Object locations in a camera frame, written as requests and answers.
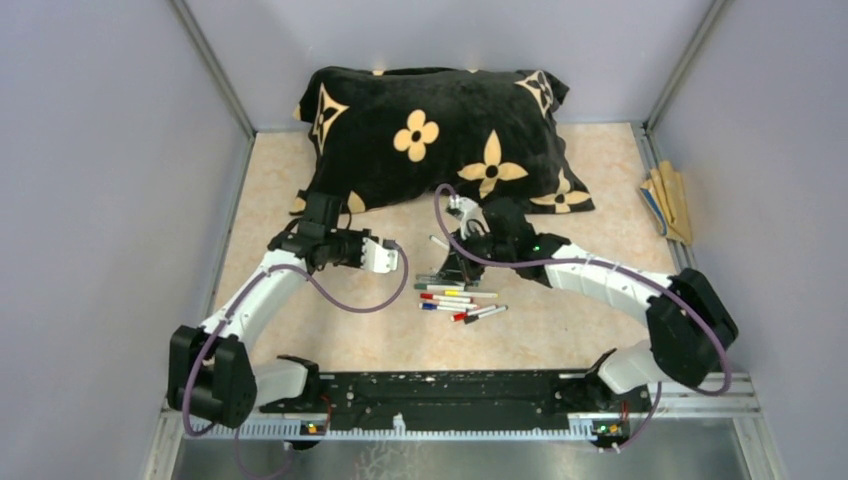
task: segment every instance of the metal floor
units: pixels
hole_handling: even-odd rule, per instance
[[[628,480],[751,478],[731,419],[657,419],[621,454],[586,452],[585,442],[333,441],[306,451],[242,440],[242,461],[285,479]],[[173,479],[229,480],[239,471],[232,440],[183,441]]]

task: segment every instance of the black pillow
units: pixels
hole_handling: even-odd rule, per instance
[[[318,70],[295,110],[312,124],[315,174],[291,213],[310,191],[360,213],[444,182],[483,204],[511,197],[526,213],[593,210],[552,115],[567,92],[541,70]]]

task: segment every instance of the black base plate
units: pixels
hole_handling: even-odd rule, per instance
[[[263,413],[322,413],[332,404],[332,429],[392,429],[403,415],[407,430],[496,431],[567,429],[569,413],[646,412],[645,387],[624,395],[582,378],[586,370],[322,372],[317,398],[286,399]]]

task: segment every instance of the cable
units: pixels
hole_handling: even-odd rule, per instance
[[[439,223],[439,228],[442,230],[442,233],[447,238],[448,242],[453,246],[456,251],[461,253],[466,258],[473,260],[480,265],[486,265],[490,267],[500,267],[500,268],[528,268],[528,267],[541,267],[545,265],[562,265],[562,264],[589,264],[589,265],[597,265],[599,267],[603,267],[606,269],[615,269],[616,272],[625,275],[627,277],[636,280],[643,285],[646,285],[657,292],[669,297],[678,307],[682,308],[691,318],[695,321],[695,323],[704,331],[704,334],[709,339],[713,348],[715,348],[716,353],[718,353],[719,364],[721,364],[722,372],[724,373],[724,383],[721,388],[714,391],[706,391],[702,390],[698,387],[692,387],[691,389],[701,395],[707,396],[718,396],[730,389],[730,385],[733,381],[732,372],[730,369],[730,359],[727,358],[727,352],[724,350],[724,347],[721,344],[721,341],[718,339],[716,334],[710,329],[707,322],[701,317],[701,315],[695,311],[688,303],[686,303],[682,298],[680,298],[676,293],[671,290],[663,287],[659,283],[651,280],[650,278],[645,277],[644,275],[640,275],[636,272],[630,271],[626,268],[621,268],[620,265],[615,263],[606,262],[604,260],[598,260],[595,258],[586,259],[586,258],[549,258],[544,260],[530,260],[524,262],[495,262],[492,260],[487,260],[485,258],[480,258],[473,253],[469,252],[459,242],[451,235],[448,227],[445,225],[445,221],[442,218],[442,212],[439,208],[439,195],[441,195],[442,191],[448,190],[451,195],[456,195],[456,191],[450,185],[443,183],[436,188],[436,193],[433,197],[433,204],[435,205],[436,210],[436,221]]]
[[[200,430],[195,430],[191,428],[191,417],[188,415],[188,410],[191,408],[191,391],[194,389],[194,383],[197,381],[197,374],[200,373],[200,366],[203,365],[203,359],[206,358],[206,355],[209,353],[209,349],[212,348],[212,340],[218,338],[218,335],[224,330],[224,327],[227,325],[227,322],[221,321],[215,327],[215,330],[209,334],[209,338],[206,339],[206,342],[203,343],[203,346],[200,347],[200,353],[197,354],[197,358],[194,360],[194,364],[191,366],[191,371],[188,373],[188,381],[186,381],[186,388],[183,393],[183,401],[182,401],[182,411],[183,411],[183,428],[186,431],[186,435],[189,437],[199,437],[201,435],[205,435],[209,433],[209,430],[215,427],[214,423],[210,423],[209,425],[203,427]]]
[[[351,312],[351,313],[372,313],[372,312],[376,312],[378,310],[382,310],[382,309],[386,308],[392,302],[397,300],[398,297],[400,297],[401,292],[403,292],[403,289],[406,286],[406,281],[409,278],[409,258],[407,258],[406,252],[404,252],[403,248],[401,248],[401,246],[398,245],[397,242],[395,242],[394,240],[386,240],[385,245],[388,248],[394,249],[395,251],[398,252],[398,255],[400,255],[400,259],[403,262],[403,276],[401,278],[400,283],[398,284],[397,290],[395,290],[395,292],[389,297],[389,299],[386,300],[385,302],[379,304],[379,305],[374,306],[374,307],[364,307],[364,308],[363,307],[351,307],[349,305],[345,305],[345,304],[341,303],[340,301],[336,300],[330,294],[330,292],[328,292],[326,289],[324,289],[324,287],[321,286],[321,284],[318,283],[318,281],[315,280],[315,278],[312,275],[310,275],[309,272],[307,272],[306,270],[304,270],[300,267],[294,266],[294,265],[288,265],[288,264],[272,265],[268,269],[267,274],[263,272],[263,273],[259,273],[256,276],[254,276],[250,280],[250,282],[248,282],[248,284],[245,286],[245,288],[243,288],[242,291],[239,292],[238,296],[236,296],[236,298],[233,299],[232,304],[227,309],[227,311],[224,313],[224,319],[221,320],[218,323],[218,325],[215,327],[215,329],[212,331],[212,333],[209,334],[209,337],[206,339],[206,341],[203,343],[203,346],[200,348],[200,353],[198,353],[197,358],[194,360],[194,364],[191,366],[191,371],[189,372],[189,375],[188,375],[188,381],[186,382],[185,391],[183,393],[183,400],[182,400],[182,420],[183,420],[183,428],[185,429],[186,435],[188,435],[190,437],[199,437],[201,435],[208,433],[209,430],[211,430],[215,426],[215,424],[212,423],[212,424],[204,427],[202,430],[194,430],[191,427],[191,415],[189,414],[189,410],[191,408],[191,394],[192,394],[192,391],[194,390],[194,384],[197,382],[197,375],[200,372],[201,365],[203,365],[203,359],[206,358],[206,355],[209,353],[209,349],[212,348],[212,344],[214,343],[215,339],[218,338],[218,335],[221,333],[221,331],[224,330],[224,327],[227,325],[228,320],[233,316],[233,313],[236,311],[238,306],[241,305],[241,303],[244,301],[244,299],[247,298],[247,295],[254,288],[256,288],[256,285],[258,285],[259,282],[261,282],[264,278],[267,278],[273,272],[282,271],[282,270],[291,270],[291,271],[303,276],[304,278],[306,278],[306,280],[309,283],[311,283],[312,286],[314,286],[315,289],[318,290],[318,293],[323,295],[324,298],[327,299],[327,301],[329,301],[330,303],[332,303],[333,305],[335,305],[336,307],[338,307],[338,308],[340,308],[344,311]]]
[[[295,218],[291,219],[291,221],[286,225],[286,228],[284,228],[283,231],[291,232],[294,229],[295,225],[297,225],[297,223],[299,221],[300,221],[300,217],[295,217]]]
[[[330,429],[330,418],[332,418],[332,416],[333,416],[333,405],[330,403],[330,399],[326,395],[321,395],[321,399],[324,400],[324,402],[327,404],[327,420],[324,424],[324,435],[326,435],[327,432]],[[272,480],[272,479],[286,473],[289,470],[289,468],[291,468],[292,464],[294,463],[294,455],[288,455],[287,461],[283,464],[283,466],[280,467],[280,469],[277,470],[276,472],[269,473],[268,475],[257,475],[255,473],[251,472],[250,470],[248,470],[247,467],[244,466],[244,462],[242,462],[242,460],[241,460],[241,451],[239,449],[239,432],[241,432],[241,427],[239,427],[236,430],[235,449],[236,449],[236,464],[238,465],[239,470],[241,470],[242,475],[244,475],[245,477],[250,478],[252,480]]]
[[[477,220],[476,218],[472,218],[472,219],[468,220],[468,226],[471,226],[472,223],[477,224],[477,227],[480,229],[480,230],[477,230],[476,232],[473,232],[473,233],[479,233],[480,235],[483,235],[483,234],[486,233],[486,229],[483,228],[483,224],[480,222],[480,220]]]
[[[256,475],[255,473],[252,473],[250,470],[247,469],[247,467],[244,466],[244,462],[241,461],[241,450],[239,449],[239,432],[241,432],[241,427],[236,429],[234,447],[236,449],[236,465],[238,465],[242,475],[252,480],[272,480],[286,473],[289,468],[291,468],[292,464],[294,463],[293,454],[286,455],[286,462],[276,472],[269,473],[268,475]]]
[[[613,448],[605,448],[604,452],[607,453],[620,453],[625,448],[629,448],[633,445],[633,442],[636,441],[642,435],[642,432],[645,430],[645,427],[651,422],[651,419],[654,418],[654,414],[657,413],[657,408],[660,406],[660,398],[662,397],[662,382],[657,382],[657,394],[654,395],[654,403],[651,405],[651,409],[648,410],[648,415],[645,416],[645,420],[636,427],[636,431],[634,431],[630,438],[624,441],[621,445],[618,445]]]

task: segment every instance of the flower pattern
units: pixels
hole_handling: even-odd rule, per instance
[[[347,196],[347,208],[350,210],[350,213],[362,213],[367,210],[367,208],[365,208],[365,202],[362,201],[362,197],[353,190],[351,190],[350,195]]]
[[[362,213],[365,210],[368,210],[365,207],[365,202],[362,201],[362,197],[353,190],[351,190],[350,194],[347,196],[347,208],[350,213]],[[304,210],[306,210],[306,200],[298,195],[295,197],[294,204],[292,204],[292,208],[289,210],[289,213],[292,215],[299,215],[302,214]]]
[[[548,77],[545,75],[545,72],[537,70],[524,80],[515,82],[515,84],[526,88],[527,91],[533,94],[533,98],[539,104],[539,109],[542,111],[542,116],[544,117],[551,108],[554,99],[551,84],[548,83]]]
[[[572,205],[583,203],[590,198],[591,195],[587,192],[571,191],[571,182],[565,178],[565,173],[560,169],[557,191],[544,197],[531,198],[530,201],[536,205],[553,206],[556,213],[568,213]]]
[[[482,180],[480,182],[480,199],[492,193],[498,180],[509,181],[527,176],[524,167],[512,162],[501,161],[501,141],[498,133],[492,130],[486,147],[483,150],[483,162],[466,165],[457,175],[466,180]]]
[[[410,161],[420,162],[427,155],[427,144],[438,138],[439,125],[428,122],[424,110],[414,110],[406,118],[406,126],[395,134],[395,150],[407,152]]]
[[[312,125],[312,135],[318,139],[318,153],[324,153],[324,142],[327,140],[327,134],[330,133],[330,127],[339,118],[339,115],[344,113],[349,107],[333,100],[324,84],[318,91],[318,114],[315,116],[315,123]]]

